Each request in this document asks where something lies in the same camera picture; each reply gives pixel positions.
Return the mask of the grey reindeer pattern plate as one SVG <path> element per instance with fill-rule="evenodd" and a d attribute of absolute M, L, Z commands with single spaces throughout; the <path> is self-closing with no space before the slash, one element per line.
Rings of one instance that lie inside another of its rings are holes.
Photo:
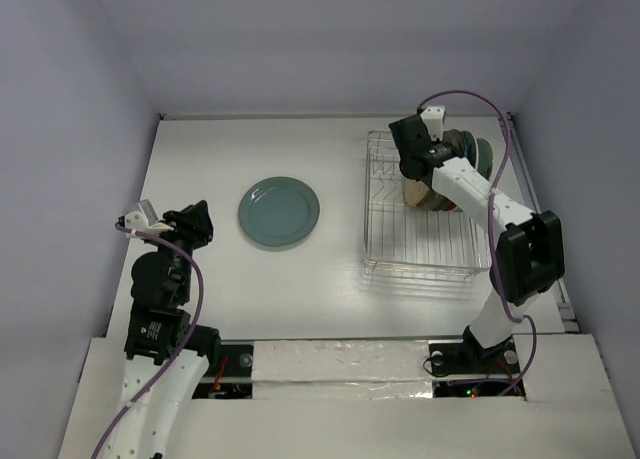
<path fill-rule="evenodd" d="M 458 129 L 445 130 L 443 141 L 451 144 L 459 157 L 465 157 L 467 152 L 467 140 L 464 131 Z"/>

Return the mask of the beige leaf pattern plate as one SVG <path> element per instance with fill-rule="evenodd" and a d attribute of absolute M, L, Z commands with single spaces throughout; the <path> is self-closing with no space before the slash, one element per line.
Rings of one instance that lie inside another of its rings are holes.
<path fill-rule="evenodd" d="M 407 206 L 427 211 L 436 211 L 441 202 L 440 195 L 424 182 L 408 178 L 403 180 L 403 197 Z"/>

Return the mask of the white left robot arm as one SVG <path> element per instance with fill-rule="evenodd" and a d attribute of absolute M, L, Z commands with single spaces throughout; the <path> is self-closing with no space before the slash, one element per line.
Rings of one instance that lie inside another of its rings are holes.
<path fill-rule="evenodd" d="M 118 412 L 92 453 L 95 458 L 166 458 L 170 443 L 204 374 L 221 362 L 215 328 L 200 326 L 184 306 L 191 285 L 204 283 L 193 258 L 214 236 L 208 204 L 157 215 L 141 200 L 117 219 L 130 239 L 154 245 L 131 269 L 132 306 L 124 344 Z"/>

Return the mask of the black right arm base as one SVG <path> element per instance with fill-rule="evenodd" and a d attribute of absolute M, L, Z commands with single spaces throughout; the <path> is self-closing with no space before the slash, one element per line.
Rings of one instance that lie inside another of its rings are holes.
<path fill-rule="evenodd" d="M 511 373 L 521 371 L 513 337 L 508 336 L 497 345 L 483 348 L 470 327 L 466 327 L 459 340 L 430 343 L 423 369 L 435 378 L 473 374 L 488 376 L 500 364 L 504 364 Z"/>

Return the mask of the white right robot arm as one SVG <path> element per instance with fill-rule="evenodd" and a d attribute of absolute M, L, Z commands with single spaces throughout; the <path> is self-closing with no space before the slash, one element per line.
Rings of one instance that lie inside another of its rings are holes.
<path fill-rule="evenodd" d="M 492 186 L 463 147 L 433 135 L 414 114 L 389 124 L 402 175 L 424 183 L 488 235 L 492 292 L 460 347 L 462 363 L 482 371 L 497 357 L 527 308 L 564 276 L 562 225 L 551 211 L 537 213 Z"/>

